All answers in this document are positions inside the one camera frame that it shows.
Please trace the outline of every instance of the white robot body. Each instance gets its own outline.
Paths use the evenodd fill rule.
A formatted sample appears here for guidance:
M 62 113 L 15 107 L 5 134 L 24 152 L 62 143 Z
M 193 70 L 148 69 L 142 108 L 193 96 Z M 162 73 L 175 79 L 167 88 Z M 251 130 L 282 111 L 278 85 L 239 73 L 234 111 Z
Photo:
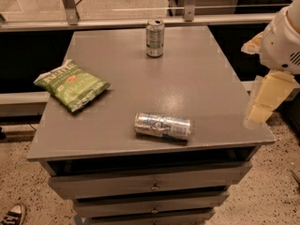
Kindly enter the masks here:
M 261 63 L 270 69 L 300 74 L 300 33 L 297 21 L 289 17 L 290 7 L 283 8 L 276 18 L 264 29 L 260 50 Z M 300 17 L 300 7 L 292 8 Z

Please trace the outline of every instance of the metal post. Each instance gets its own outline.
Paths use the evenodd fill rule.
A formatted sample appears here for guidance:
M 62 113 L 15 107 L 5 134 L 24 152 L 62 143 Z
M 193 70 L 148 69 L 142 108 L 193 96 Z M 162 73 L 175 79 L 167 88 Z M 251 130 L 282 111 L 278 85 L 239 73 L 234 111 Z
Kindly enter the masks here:
M 192 22 L 195 16 L 195 5 L 196 0 L 186 0 L 185 1 L 185 21 Z
M 5 17 L 0 13 L 0 27 L 6 21 Z
M 67 23 L 69 25 L 77 25 L 80 17 L 76 9 L 75 0 L 63 0 L 63 3 L 67 15 Z

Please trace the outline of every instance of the silver can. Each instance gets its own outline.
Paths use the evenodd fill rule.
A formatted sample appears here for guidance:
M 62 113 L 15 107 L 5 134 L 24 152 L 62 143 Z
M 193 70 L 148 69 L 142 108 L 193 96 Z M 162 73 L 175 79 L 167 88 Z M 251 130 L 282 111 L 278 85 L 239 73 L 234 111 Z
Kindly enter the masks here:
M 161 137 L 188 140 L 192 123 L 189 119 L 138 112 L 135 116 L 135 132 Z
M 146 26 L 146 50 L 151 57 L 163 54 L 165 25 L 161 19 L 149 20 Z

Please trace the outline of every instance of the drawer knob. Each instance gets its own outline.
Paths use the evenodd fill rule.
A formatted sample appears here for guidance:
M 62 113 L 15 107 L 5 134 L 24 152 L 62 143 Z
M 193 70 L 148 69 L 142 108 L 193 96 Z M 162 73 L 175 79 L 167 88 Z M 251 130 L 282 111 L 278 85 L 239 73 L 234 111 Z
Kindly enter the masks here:
M 160 189 L 160 187 L 158 186 L 157 182 L 153 182 L 153 186 L 151 187 L 151 190 L 157 191 L 159 189 Z
M 158 210 L 156 209 L 156 207 L 155 207 L 155 206 L 153 207 L 153 209 L 152 209 L 151 213 L 152 213 L 152 214 L 157 214 L 157 213 L 158 213 Z

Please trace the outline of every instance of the shoe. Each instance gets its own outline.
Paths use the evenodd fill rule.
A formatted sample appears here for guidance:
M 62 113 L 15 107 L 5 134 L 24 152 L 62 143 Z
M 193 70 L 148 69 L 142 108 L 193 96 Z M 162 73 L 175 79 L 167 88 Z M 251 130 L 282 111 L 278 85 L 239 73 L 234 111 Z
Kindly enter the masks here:
M 1 225 L 22 225 L 25 220 L 26 206 L 23 203 L 15 204 L 0 221 Z

